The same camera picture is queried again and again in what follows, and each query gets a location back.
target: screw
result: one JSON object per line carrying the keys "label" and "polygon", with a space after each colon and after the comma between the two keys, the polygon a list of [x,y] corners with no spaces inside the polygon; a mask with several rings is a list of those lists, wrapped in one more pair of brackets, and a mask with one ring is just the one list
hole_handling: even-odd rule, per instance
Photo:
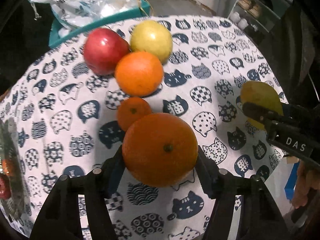
{"label": "screw", "polygon": [[226,169],[219,169],[219,173],[222,175],[227,175],[228,171]]}
{"label": "screw", "polygon": [[66,180],[68,177],[69,177],[69,176],[68,176],[67,174],[62,174],[62,175],[59,177],[59,179],[62,180],[62,181],[64,181],[64,180]]}
{"label": "screw", "polygon": [[252,178],[255,180],[255,181],[259,181],[261,179],[261,177],[259,175],[252,175]]}
{"label": "screw", "polygon": [[101,173],[101,169],[100,168],[95,168],[92,172],[93,172],[93,174],[99,174],[99,173]]}

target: yellow apple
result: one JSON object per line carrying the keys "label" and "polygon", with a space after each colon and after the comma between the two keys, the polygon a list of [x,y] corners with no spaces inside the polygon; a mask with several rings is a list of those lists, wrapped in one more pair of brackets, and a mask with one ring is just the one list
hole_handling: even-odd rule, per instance
{"label": "yellow apple", "polygon": [[172,53],[172,36],[160,23],[146,20],[132,31],[130,46],[132,51],[147,51],[165,63]]}
{"label": "yellow apple", "polygon": [[[283,115],[282,105],[277,92],[268,84],[260,81],[247,81],[240,92],[241,103],[254,103]],[[264,130],[264,125],[251,118],[248,121],[256,128]]]}

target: tablecloth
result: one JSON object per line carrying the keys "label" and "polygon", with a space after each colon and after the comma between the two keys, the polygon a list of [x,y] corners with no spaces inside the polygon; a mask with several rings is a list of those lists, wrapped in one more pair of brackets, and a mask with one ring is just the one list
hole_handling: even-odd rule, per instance
{"label": "tablecloth", "polygon": [[[154,112],[187,122],[208,158],[234,175],[267,179],[283,156],[264,131],[246,121],[240,89],[247,80],[282,89],[252,41],[220,17],[152,17],[173,37],[164,79],[144,99]],[[144,18],[107,27],[130,40]],[[82,176],[112,157],[124,138],[116,110],[129,98],[112,76],[100,77],[84,63],[83,33],[36,60],[0,105],[0,118],[12,129],[24,176],[25,210],[11,225],[29,236],[37,214],[61,174]],[[146,186],[126,170],[106,205],[119,239],[191,239],[202,234],[214,200],[202,191],[193,170],[167,188]],[[241,198],[237,196],[235,212]],[[84,239],[91,239],[85,199],[79,196]]]}

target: large orange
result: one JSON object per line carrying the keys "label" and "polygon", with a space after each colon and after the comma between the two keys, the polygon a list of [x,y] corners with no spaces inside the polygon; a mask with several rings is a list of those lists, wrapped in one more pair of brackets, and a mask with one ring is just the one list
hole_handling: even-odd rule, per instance
{"label": "large orange", "polygon": [[167,187],[193,169],[198,142],[192,128],[179,117],[149,114],[127,130],[122,156],[137,180],[153,187]]}
{"label": "large orange", "polygon": [[143,97],[156,91],[164,72],[160,60],[146,51],[132,52],[117,64],[115,78],[128,95]]}
{"label": "large orange", "polygon": [[122,101],[118,107],[118,124],[126,132],[135,121],[151,113],[152,110],[147,101],[142,98],[132,97]]}

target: blue object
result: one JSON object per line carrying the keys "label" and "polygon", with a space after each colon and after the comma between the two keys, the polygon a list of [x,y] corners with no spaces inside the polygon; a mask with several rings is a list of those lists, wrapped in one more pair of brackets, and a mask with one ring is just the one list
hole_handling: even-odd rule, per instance
{"label": "blue object", "polygon": [[[141,0],[141,7],[149,15],[150,5],[145,0]],[[115,22],[123,21],[123,20],[127,20],[127,19],[137,18],[137,17],[143,17],[143,16],[146,16],[146,15],[142,10],[140,10],[140,8],[138,8],[138,7],[133,8],[131,10],[116,13],[114,15],[102,18],[98,21],[95,21],[91,24],[88,24],[84,27],[78,28],[78,29],[70,32],[68,35],[64,36],[63,38],[61,38],[58,34],[58,31],[63,26],[61,25],[61,23],[59,23],[59,21],[57,19],[54,19],[53,23],[51,25],[51,31],[50,31],[50,36],[49,36],[49,47],[51,49],[53,49],[53,48],[57,47],[59,44],[65,42],[66,40],[70,40],[72,37],[74,37],[80,33],[90,31],[90,30],[97,28],[97,27],[100,27],[102,25],[115,23]]]}
{"label": "blue object", "polygon": [[293,198],[293,192],[294,192],[294,186],[296,185],[296,181],[297,181],[297,170],[299,167],[299,163],[297,162],[293,165],[291,174],[289,176],[289,179],[287,181],[287,184],[284,187],[284,191],[285,191],[285,195],[287,197],[288,200],[292,200]]}

